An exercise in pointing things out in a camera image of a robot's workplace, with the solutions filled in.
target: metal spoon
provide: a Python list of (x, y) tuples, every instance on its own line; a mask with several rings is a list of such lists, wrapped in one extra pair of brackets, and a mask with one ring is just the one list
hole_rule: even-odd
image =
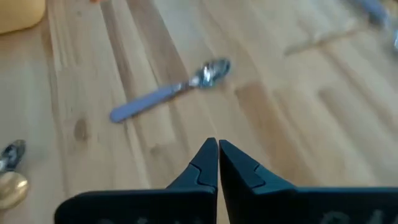
[(10, 209), (21, 203), (27, 195), (27, 179), (16, 172), (0, 176), (0, 210)]
[(153, 93), (113, 109), (110, 116), (111, 121), (120, 122), (130, 116), (137, 115), (183, 91), (196, 87), (213, 87), (229, 73), (230, 68), (231, 62), (226, 58), (207, 62), (196, 71), (195, 76), (189, 81), (160, 88)]
[(390, 16), (388, 10), (383, 6), (380, 0), (352, 1), (369, 13), (373, 22), (380, 24), (385, 30), (392, 32), (394, 50), (398, 50), (398, 29), (396, 26), (396, 18)]
[(27, 179), (15, 171), (25, 154), (25, 141), (16, 140), (0, 153), (0, 210), (15, 207), (26, 198)]

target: spoon bowl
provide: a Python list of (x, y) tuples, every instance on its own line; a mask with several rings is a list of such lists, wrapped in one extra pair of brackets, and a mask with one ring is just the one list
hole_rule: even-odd
[(219, 81), (224, 79), (231, 70), (231, 62), (226, 58), (212, 60), (198, 69), (194, 78), (197, 79), (195, 86), (199, 88), (214, 87)]
[(27, 195), (29, 183), (16, 172), (0, 176), (0, 210), (10, 209), (21, 203)]

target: blue handle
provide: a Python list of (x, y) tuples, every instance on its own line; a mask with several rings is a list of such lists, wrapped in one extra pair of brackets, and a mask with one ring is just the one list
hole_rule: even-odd
[(110, 116), (111, 121), (117, 123), (130, 116), (137, 115), (140, 112), (171, 98), (178, 91), (178, 85), (170, 85), (160, 88), (155, 92), (149, 93), (148, 95), (138, 98), (132, 102), (126, 103), (125, 105), (112, 110)]
[(354, 0), (358, 3), (366, 12), (372, 17), (377, 19), (379, 22), (385, 22), (388, 19), (388, 13), (386, 8), (381, 4), (380, 0)]

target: gold spoon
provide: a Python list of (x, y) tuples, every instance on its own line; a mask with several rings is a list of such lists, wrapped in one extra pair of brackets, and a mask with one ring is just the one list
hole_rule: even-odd
[(21, 203), (27, 195), (29, 183), (16, 172), (0, 176), (0, 210), (10, 209)]
[(13, 208), (26, 198), (29, 183), (23, 175), (14, 172), (25, 146), (24, 140), (16, 140), (0, 153), (0, 210)]

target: wooden surface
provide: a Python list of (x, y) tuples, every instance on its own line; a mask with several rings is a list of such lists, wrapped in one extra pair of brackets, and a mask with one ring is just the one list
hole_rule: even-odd
[[(296, 185), (398, 184), (397, 59), (346, 1), (47, 4), (37, 27), (0, 36), (0, 145), (27, 140), (32, 186), (1, 223), (52, 223), (87, 190), (163, 188), (209, 136)], [(218, 88), (109, 121), (218, 56), (233, 63)]]

